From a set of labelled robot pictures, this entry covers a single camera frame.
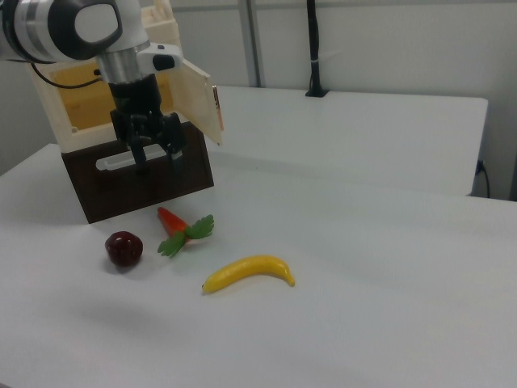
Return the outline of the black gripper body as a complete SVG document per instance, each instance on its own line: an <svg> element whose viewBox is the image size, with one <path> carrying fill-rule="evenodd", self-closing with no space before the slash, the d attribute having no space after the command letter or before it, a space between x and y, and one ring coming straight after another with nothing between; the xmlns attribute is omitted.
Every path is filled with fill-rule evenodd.
<svg viewBox="0 0 517 388"><path fill-rule="evenodd" d="M155 75L128 83L111 83L109 89L115 102L111 111L116 137L125 142L132 154L143 156L144 140L159 145L167 155L180 153L187 145L177 114L162 113L162 96Z"/></svg>

